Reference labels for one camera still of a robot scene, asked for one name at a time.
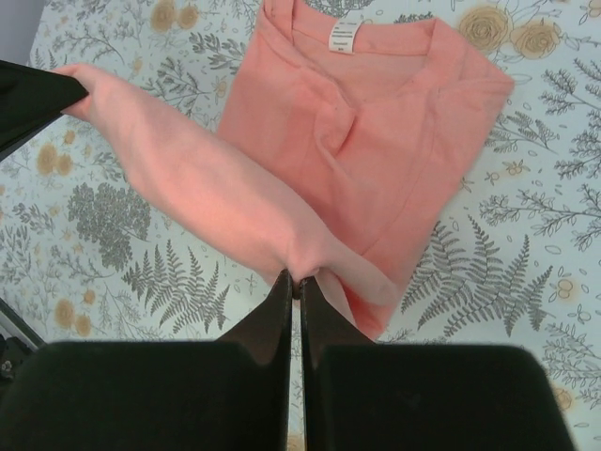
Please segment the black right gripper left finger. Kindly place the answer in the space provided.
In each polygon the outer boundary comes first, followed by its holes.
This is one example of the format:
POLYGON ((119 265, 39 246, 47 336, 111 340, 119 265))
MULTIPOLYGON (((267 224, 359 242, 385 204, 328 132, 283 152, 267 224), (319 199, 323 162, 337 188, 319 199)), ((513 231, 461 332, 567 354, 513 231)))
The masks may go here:
POLYGON ((291 309, 292 278, 282 270, 267 297, 217 342, 241 345, 258 365, 269 365, 281 342, 290 345, 291 309))

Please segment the salmon pink t shirt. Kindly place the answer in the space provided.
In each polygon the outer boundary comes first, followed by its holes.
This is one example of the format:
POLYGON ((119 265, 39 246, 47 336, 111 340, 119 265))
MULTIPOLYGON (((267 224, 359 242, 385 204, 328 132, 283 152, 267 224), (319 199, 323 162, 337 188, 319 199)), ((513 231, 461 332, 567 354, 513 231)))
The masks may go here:
POLYGON ((514 82, 439 19, 336 25, 265 2, 217 132, 96 67, 58 73, 145 200, 267 282, 314 277, 374 338, 514 82))

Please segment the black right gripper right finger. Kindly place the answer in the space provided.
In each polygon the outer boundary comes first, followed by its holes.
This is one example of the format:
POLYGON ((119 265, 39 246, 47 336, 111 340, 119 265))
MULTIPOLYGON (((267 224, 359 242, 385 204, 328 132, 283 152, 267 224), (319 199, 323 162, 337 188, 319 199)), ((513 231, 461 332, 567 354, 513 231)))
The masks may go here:
POLYGON ((303 363, 310 369, 317 369, 327 347, 375 344, 325 299, 315 279, 300 283, 300 326, 303 363))

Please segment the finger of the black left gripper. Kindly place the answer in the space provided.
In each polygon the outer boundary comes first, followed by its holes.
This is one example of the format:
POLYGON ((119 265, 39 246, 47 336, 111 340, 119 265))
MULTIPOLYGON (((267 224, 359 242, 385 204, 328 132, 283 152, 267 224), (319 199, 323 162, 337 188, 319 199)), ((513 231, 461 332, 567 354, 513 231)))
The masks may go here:
POLYGON ((88 91, 72 77, 2 60, 1 159, 87 96, 88 91))

